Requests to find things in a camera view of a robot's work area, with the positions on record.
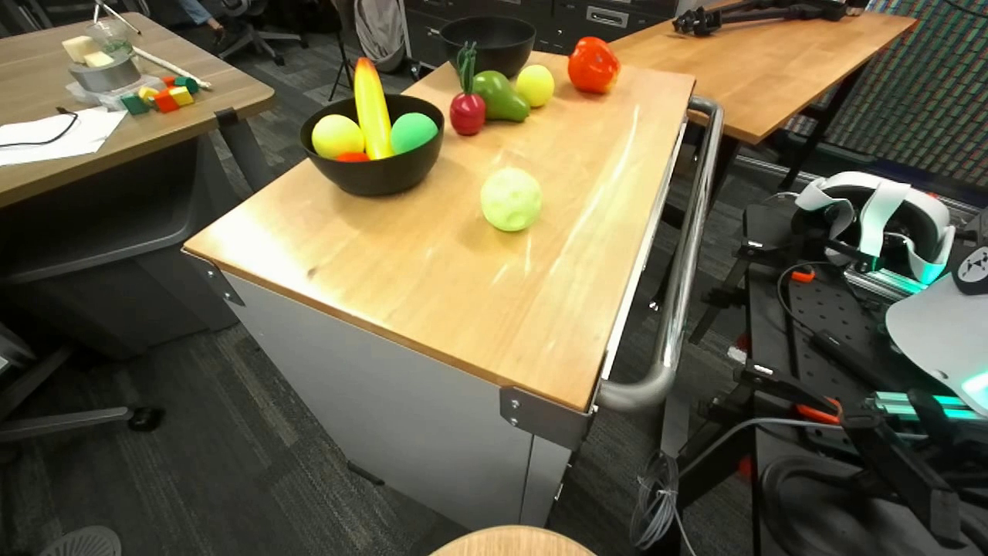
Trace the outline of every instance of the gray carpet floor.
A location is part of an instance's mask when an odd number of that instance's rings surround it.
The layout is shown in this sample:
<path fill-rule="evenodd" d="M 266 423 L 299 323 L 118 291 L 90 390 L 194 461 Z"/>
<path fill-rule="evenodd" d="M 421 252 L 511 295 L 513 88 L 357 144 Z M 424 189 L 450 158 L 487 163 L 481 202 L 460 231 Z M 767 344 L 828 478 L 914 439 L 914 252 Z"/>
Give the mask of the gray carpet floor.
<path fill-rule="evenodd" d="M 235 59 L 278 88 L 275 109 L 254 120 L 275 173 L 303 158 L 296 127 L 329 100 L 339 67 L 332 36 L 310 39 L 310 50 L 281 45 L 287 65 L 258 56 Z M 387 74 L 389 88 L 407 84 L 406 74 Z M 703 231 L 693 320 L 703 308 L 697 299 L 733 265 L 740 211 L 767 189 L 767 180 L 749 173 L 728 175 Z M 677 175 L 672 205 L 682 197 L 684 175 Z M 646 303 L 672 245 L 677 229 L 661 229 L 613 376 L 639 376 L 652 362 L 659 317 Z M 678 376 L 693 391 L 714 394 L 728 383 L 727 348 L 740 330 L 743 313 L 728 308 L 700 344 L 684 348 Z M 81 358 L 60 369 L 22 413 L 118 402 L 160 403 L 167 420 L 154 432 L 122 426 L 0 451 L 3 552 L 36 552 L 82 524 L 113 527 L 127 556 L 416 556 L 462 533 L 431 510 L 350 472 L 332 439 L 245 328 L 182 336 L 133 362 Z M 655 420 L 600 413 L 550 527 L 596 552 L 634 552 L 636 475 L 648 467 L 655 441 Z M 748 502 L 743 478 L 696 502 L 682 517 L 696 549 L 749 552 Z"/>

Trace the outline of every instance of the wooden desk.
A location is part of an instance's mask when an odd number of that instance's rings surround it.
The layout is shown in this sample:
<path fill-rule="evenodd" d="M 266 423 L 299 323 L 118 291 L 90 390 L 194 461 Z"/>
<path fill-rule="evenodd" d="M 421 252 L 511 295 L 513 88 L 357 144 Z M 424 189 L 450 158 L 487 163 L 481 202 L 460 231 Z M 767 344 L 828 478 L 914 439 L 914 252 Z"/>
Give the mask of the wooden desk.
<path fill-rule="evenodd" d="M 127 117 L 113 137 L 82 158 L 61 158 L 46 163 L 22 163 L 0 171 L 0 208 L 54 191 L 109 167 L 136 161 L 143 154 L 178 144 L 184 139 L 217 129 L 217 113 L 247 117 L 261 110 L 275 91 L 271 86 L 247 76 L 245 72 L 214 59 L 157 22 L 127 12 L 127 22 L 143 30 L 140 45 L 182 65 L 184 72 L 214 84 L 194 106 L 172 113 Z M 0 39 L 0 123 L 35 120 L 56 113 L 56 109 L 81 109 L 71 91 L 65 36 L 87 33 L 90 22 L 16 33 Z M 157 65 L 140 61 L 145 74 L 171 74 Z"/>
<path fill-rule="evenodd" d="M 613 39 L 613 53 L 626 65 L 696 74 L 697 97 L 723 109 L 727 137 L 760 144 L 914 23 L 917 18 L 863 12 L 844 22 L 727 23 L 714 36 L 688 36 L 665 22 Z"/>
<path fill-rule="evenodd" d="M 303 161 L 184 245 L 346 457 L 462 524 L 550 517 L 575 448 L 557 432 L 587 426 L 609 375 L 696 86 L 626 67 L 587 100 L 565 59 L 533 59 L 559 97 L 525 123 L 444 129 L 421 189 L 353 197 Z M 444 109 L 450 65 L 407 91 Z M 542 185 L 525 235 L 481 220 L 498 167 Z"/>

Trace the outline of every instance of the black bowl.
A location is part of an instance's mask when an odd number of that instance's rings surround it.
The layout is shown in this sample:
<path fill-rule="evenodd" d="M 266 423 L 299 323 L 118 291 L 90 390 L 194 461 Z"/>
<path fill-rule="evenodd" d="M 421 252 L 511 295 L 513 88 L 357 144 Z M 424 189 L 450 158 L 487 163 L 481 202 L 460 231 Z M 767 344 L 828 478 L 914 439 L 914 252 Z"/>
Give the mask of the black bowl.
<path fill-rule="evenodd" d="M 384 158 L 384 161 L 329 161 L 329 158 L 321 158 L 312 148 L 312 127 L 323 113 L 346 113 L 346 117 L 357 120 L 354 100 L 344 100 L 344 101 L 332 101 L 332 106 L 314 110 L 299 129 L 299 139 L 303 139 L 306 154 L 312 158 L 312 163 L 350 194 L 387 197 L 387 194 L 407 191 L 407 189 L 421 185 L 429 175 L 431 163 L 438 161 L 444 113 L 431 101 L 424 101 L 424 100 L 413 100 L 413 97 L 387 97 L 387 106 L 389 106 L 389 117 L 391 120 L 399 120 L 407 110 L 421 110 L 429 120 L 434 120 L 438 134 L 426 144 L 421 144 L 413 150 L 406 150 L 406 154 L 396 154 L 396 158 Z"/>
<path fill-rule="evenodd" d="M 450 61 L 465 39 L 476 39 L 476 72 L 517 76 L 532 56 L 533 29 L 521 18 L 472 14 L 442 29 L 442 45 Z"/>

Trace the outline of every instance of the wheel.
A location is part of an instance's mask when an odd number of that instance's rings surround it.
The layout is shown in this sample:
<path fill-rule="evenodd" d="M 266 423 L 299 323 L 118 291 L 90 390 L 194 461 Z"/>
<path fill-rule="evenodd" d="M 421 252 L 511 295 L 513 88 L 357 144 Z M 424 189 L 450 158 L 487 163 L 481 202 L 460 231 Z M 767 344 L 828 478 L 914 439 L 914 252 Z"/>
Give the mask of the wheel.
<path fill-rule="evenodd" d="M 150 432 L 157 429 L 164 420 L 164 407 L 133 407 L 133 418 L 127 420 L 127 426 L 133 432 Z"/>

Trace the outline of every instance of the yellow banana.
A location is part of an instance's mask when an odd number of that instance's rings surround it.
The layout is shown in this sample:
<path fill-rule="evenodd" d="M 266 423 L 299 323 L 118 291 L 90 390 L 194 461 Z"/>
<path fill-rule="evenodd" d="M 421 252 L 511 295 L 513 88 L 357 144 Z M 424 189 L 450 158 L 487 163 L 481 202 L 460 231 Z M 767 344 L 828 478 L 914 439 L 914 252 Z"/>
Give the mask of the yellow banana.
<path fill-rule="evenodd" d="M 353 72 L 353 97 L 357 106 L 357 123 L 367 137 L 367 158 L 379 161 L 391 154 L 391 117 L 384 97 L 379 74 L 367 56 Z"/>

